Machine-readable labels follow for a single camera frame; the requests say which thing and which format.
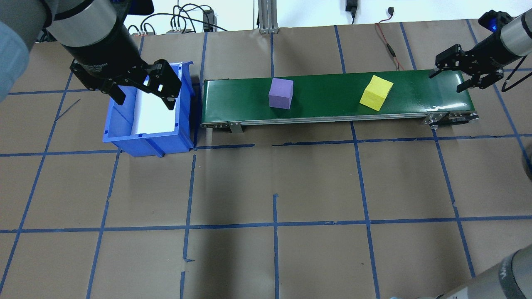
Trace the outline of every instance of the blue light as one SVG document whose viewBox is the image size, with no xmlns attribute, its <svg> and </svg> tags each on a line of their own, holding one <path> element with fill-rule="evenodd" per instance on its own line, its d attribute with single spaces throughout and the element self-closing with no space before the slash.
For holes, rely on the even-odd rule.
<svg viewBox="0 0 532 299">
<path fill-rule="evenodd" d="M 497 31 L 497 19 L 496 18 L 493 18 L 489 21 L 489 27 L 491 28 L 490 29 L 491 32 Z"/>
</svg>

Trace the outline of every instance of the purple cube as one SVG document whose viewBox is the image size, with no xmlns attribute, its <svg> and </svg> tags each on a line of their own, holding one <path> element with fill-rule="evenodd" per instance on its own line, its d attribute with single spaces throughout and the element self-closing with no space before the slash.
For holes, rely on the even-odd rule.
<svg viewBox="0 0 532 299">
<path fill-rule="evenodd" d="M 271 81 L 270 107 L 290 109 L 294 95 L 294 82 L 292 80 L 273 78 Z"/>
</svg>

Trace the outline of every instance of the power adapter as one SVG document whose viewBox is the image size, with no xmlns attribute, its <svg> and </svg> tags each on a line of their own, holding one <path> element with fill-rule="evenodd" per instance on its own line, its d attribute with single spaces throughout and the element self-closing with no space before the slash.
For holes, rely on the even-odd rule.
<svg viewBox="0 0 532 299">
<path fill-rule="evenodd" d="M 345 0 L 345 11 L 351 12 L 353 20 L 356 16 L 356 10 L 359 8 L 359 0 Z"/>
</svg>

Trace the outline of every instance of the foam block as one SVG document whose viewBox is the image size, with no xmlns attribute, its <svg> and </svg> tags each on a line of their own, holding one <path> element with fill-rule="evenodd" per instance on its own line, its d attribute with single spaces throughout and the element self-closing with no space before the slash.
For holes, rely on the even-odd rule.
<svg viewBox="0 0 532 299">
<path fill-rule="evenodd" d="M 379 111 L 388 96 L 393 83 L 373 75 L 368 86 L 362 94 L 360 104 Z"/>
<path fill-rule="evenodd" d="M 270 107 L 290 109 L 294 95 L 294 82 L 292 80 L 273 78 L 268 97 Z"/>
</svg>

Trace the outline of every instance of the conveyor leg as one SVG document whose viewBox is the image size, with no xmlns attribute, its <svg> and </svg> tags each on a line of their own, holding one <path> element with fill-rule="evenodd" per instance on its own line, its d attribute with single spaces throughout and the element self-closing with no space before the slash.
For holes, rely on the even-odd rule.
<svg viewBox="0 0 532 299">
<path fill-rule="evenodd" d="M 243 133 L 244 132 L 244 130 L 242 129 L 242 125 L 239 122 L 230 122 L 229 129 L 231 129 L 231 133 Z"/>
</svg>

